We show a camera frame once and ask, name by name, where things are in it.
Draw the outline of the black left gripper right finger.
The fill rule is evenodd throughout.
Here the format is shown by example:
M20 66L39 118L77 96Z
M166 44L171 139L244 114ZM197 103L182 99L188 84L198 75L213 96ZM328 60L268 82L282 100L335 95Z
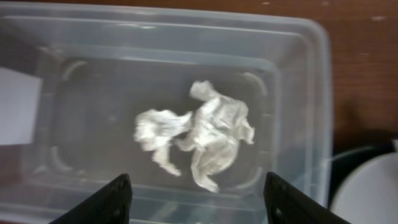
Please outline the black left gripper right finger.
M263 191L269 224L349 224L274 172Z

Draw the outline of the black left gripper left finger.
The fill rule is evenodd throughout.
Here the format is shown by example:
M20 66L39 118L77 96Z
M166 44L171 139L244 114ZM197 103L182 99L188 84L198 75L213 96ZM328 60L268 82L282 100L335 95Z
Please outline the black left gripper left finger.
M121 174L50 224L128 224L132 187Z

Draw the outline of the white napkin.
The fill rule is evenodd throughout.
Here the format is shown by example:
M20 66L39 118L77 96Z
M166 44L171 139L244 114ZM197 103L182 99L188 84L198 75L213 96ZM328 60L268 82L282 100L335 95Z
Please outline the white napkin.
M190 96L203 104L195 112L193 127L185 139L175 143L181 151L193 151L191 170L195 183L217 193L218 184L210 176L235 162L241 140L254 143L255 129L247 119L247 104L217 92L208 80L195 81Z
M150 109L136 116L133 138L143 151L152 152L152 161L173 176L180 176L181 170L170 161L171 141L175 136L186 133L192 126L191 111L177 115L170 110Z

